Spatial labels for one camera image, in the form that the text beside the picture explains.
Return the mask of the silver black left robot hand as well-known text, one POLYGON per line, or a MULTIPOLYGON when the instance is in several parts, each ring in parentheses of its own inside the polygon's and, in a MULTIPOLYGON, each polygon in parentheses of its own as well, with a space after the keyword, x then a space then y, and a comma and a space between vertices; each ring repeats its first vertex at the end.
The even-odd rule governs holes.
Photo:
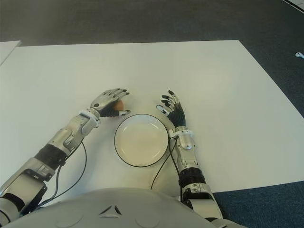
POLYGON ((99 117, 118 117, 128 115, 131 111, 117 110, 116 105, 123 97, 129 95, 127 89, 116 88, 102 92, 90 105, 90 109, 98 112, 99 117))

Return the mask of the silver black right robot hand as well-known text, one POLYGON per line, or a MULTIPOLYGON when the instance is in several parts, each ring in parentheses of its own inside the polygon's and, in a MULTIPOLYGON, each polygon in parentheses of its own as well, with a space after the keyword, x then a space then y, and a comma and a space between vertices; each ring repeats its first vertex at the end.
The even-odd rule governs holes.
POLYGON ((169 90, 168 95, 162 95, 162 105, 156 105, 156 109, 164 114, 177 127, 186 127, 186 117, 181 102, 176 94, 169 90))

